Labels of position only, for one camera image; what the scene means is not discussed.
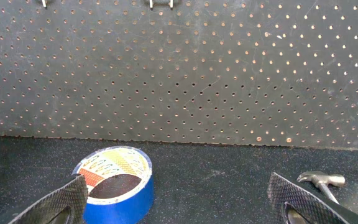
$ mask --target gray surface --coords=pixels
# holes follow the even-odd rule
[[[0,135],[358,148],[356,0],[0,1],[0,64]]]
[[[0,138],[0,214],[117,145],[140,148],[153,162],[155,201],[142,223],[272,223],[273,171],[294,179],[308,170],[344,174],[347,185],[331,190],[358,213],[358,151]]]

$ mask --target blue tape roll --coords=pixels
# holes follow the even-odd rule
[[[90,154],[75,167],[73,173],[85,175],[88,192],[91,192],[93,187],[108,177],[128,174],[128,172],[133,175],[132,171],[141,178],[141,182],[131,191],[108,199],[88,197],[84,213],[87,224],[136,223],[140,221],[153,204],[152,163],[150,158],[139,149],[115,146]]]

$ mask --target black object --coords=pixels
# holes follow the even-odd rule
[[[25,205],[0,216],[5,224],[77,224],[83,223],[88,198],[85,177],[72,175],[59,188],[43,197],[35,198]]]
[[[301,187],[275,172],[270,176],[267,195],[272,204],[276,223],[290,223],[288,214],[296,212],[305,223],[357,223],[358,214],[325,197],[311,193],[307,186]]]

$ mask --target hammer head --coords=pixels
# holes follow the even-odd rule
[[[316,186],[317,188],[321,184],[325,185],[333,185],[336,187],[343,187],[345,186],[345,177],[339,174],[325,174],[321,171],[309,171],[304,172],[297,178],[298,182],[310,181]]]

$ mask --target perforated metal panel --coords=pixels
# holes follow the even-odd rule
[[[358,147],[358,1],[0,0],[0,135]]]

